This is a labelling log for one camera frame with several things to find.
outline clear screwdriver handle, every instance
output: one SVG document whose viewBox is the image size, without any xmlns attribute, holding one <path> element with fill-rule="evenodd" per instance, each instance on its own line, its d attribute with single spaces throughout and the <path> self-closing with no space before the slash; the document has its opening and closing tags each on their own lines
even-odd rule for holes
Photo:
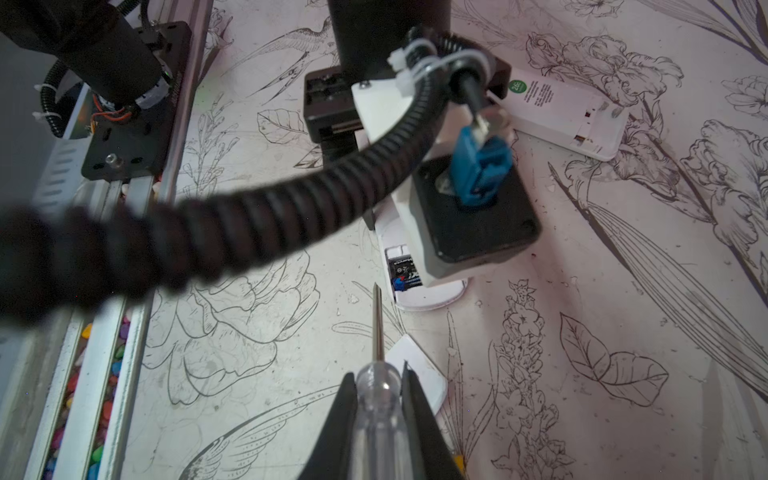
<svg viewBox="0 0 768 480">
<path fill-rule="evenodd" d="M 357 374 L 357 415 L 349 480 L 412 480 L 400 374 L 384 361 L 382 296 L 373 285 L 373 361 Z"/>
</svg>

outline blue connector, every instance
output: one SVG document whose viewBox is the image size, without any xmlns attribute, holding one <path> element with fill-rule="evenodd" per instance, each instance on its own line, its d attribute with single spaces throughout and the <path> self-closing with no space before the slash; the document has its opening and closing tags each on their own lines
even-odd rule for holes
<svg viewBox="0 0 768 480">
<path fill-rule="evenodd" d="M 451 159 L 451 182 L 459 200 L 467 207 L 490 202 L 512 169 L 512 150 L 494 136 L 478 148 L 470 127 L 458 134 Z"/>
</svg>

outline cable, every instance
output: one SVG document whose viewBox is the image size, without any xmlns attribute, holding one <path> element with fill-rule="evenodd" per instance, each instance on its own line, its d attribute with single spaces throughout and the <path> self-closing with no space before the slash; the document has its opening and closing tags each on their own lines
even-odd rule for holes
<svg viewBox="0 0 768 480">
<path fill-rule="evenodd" d="M 141 27 L 144 30 L 149 30 L 152 28 L 152 24 L 149 21 L 149 0 L 141 0 L 139 16 L 141 17 Z"/>
<path fill-rule="evenodd" d="M 408 41 L 418 38 L 412 29 Z M 451 37 L 443 55 L 471 45 Z M 408 65 L 430 55 L 417 47 Z M 52 226 L 30 209 L 0 221 L 0 314 L 38 318 L 62 303 L 94 307 L 115 294 L 143 298 L 264 265 L 348 225 L 392 193 L 435 143 L 448 104 L 448 78 L 435 70 L 408 110 L 376 143 L 322 171 L 280 184 L 157 204 L 143 218 L 118 206 L 106 223 L 83 208 Z"/>
<path fill-rule="evenodd" d="M 131 13 L 134 8 L 139 5 L 140 1 L 141 0 L 123 0 L 116 9 L 121 15 L 125 16 Z M 57 113 L 56 93 L 58 91 L 58 86 L 61 83 L 61 79 L 64 78 L 64 75 L 68 70 L 69 68 L 67 68 L 67 65 L 64 65 L 64 62 L 57 60 L 51 69 L 48 70 L 48 74 L 45 75 L 45 80 L 43 81 L 45 87 L 40 89 L 40 108 L 42 109 L 42 114 L 45 116 L 45 120 L 51 128 L 51 133 L 58 138 L 64 136 L 64 130 L 66 129 L 67 124 L 61 116 L 55 117 L 48 114 Z"/>
</svg>

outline metal rod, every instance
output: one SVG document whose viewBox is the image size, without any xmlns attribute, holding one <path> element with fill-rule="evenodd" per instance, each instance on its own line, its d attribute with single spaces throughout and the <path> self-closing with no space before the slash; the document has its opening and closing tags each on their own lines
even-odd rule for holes
<svg viewBox="0 0 768 480">
<path fill-rule="evenodd" d="M 384 321 L 382 320 L 382 290 L 373 284 L 373 361 L 384 361 Z"/>
</svg>

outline black plastic base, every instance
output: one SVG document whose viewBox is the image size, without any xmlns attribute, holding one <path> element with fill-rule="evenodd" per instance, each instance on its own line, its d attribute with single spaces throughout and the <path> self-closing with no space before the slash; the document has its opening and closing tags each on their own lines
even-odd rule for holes
<svg viewBox="0 0 768 480">
<path fill-rule="evenodd" d="M 127 180 L 158 175 L 165 167 L 192 32 L 184 22 L 158 25 L 155 31 L 139 28 L 138 32 L 142 41 L 170 69 L 173 75 L 170 94 L 152 108 L 135 114 L 126 124 L 98 122 L 81 170 L 83 177 L 89 180 Z M 122 160 L 120 168 L 112 168 L 104 162 L 109 154 L 116 154 Z"/>
<path fill-rule="evenodd" d="M 435 179 L 450 163 L 450 157 L 436 158 L 413 174 L 426 225 L 422 238 L 431 240 L 442 262 L 500 263 L 536 241 L 541 225 L 514 167 L 491 205 L 468 208 L 435 189 Z"/>
</svg>

